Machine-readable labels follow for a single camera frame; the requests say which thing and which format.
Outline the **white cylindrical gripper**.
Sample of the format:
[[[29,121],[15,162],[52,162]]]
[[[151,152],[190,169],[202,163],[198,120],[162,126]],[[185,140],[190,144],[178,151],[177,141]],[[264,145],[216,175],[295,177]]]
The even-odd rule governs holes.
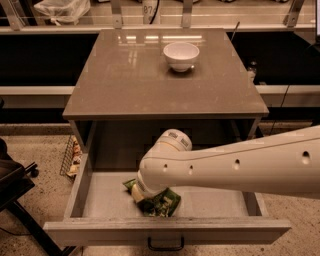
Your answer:
[[[189,137],[176,129],[166,130],[140,161],[136,184],[131,196],[136,203],[152,198],[167,187],[175,186],[174,180],[187,168],[187,163],[177,156],[192,150]]]

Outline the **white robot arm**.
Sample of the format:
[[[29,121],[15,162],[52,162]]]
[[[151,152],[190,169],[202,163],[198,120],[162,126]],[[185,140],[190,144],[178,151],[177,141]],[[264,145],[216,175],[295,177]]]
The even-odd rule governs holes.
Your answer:
[[[196,186],[310,196],[320,192],[320,127],[194,150],[189,137],[165,131],[142,158],[135,201],[170,187]]]

